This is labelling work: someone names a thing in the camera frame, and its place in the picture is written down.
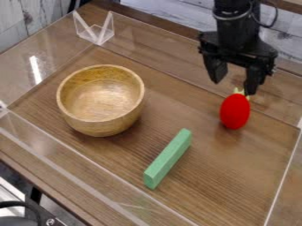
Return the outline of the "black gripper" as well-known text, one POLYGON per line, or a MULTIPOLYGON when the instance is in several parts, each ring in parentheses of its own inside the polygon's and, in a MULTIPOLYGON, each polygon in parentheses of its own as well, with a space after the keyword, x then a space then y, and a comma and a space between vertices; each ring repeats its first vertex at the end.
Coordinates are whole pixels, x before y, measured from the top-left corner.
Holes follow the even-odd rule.
POLYGON ((272 75, 276 65, 277 52, 272 46, 256 37, 243 46, 233 43, 225 47, 217 40, 217 33, 200 32, 197 35, 199 53, 203 55, 204 65, 211 81, 217 84, 227 75, 227 63, 247 67, 247 78, 244 80, 244 94, 253 95, 256 89, 264 84, 265 77, 272 75))

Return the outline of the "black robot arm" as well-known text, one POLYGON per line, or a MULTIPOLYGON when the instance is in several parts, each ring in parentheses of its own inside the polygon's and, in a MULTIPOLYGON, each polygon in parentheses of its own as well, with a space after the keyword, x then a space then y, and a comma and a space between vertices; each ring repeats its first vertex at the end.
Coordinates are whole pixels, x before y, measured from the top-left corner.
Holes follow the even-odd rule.
POLYGON ((273 74, 277 51, 260 39, 259 30, 275 24, 277 9, 271 23, 263 24, 259 0, 213 0, 212 17, 216 31, 200 32, 197 36, 208 77, 217 84, 227 75, 227 64, 243 67, 244 95, 253 95, 265 77, 273 74))

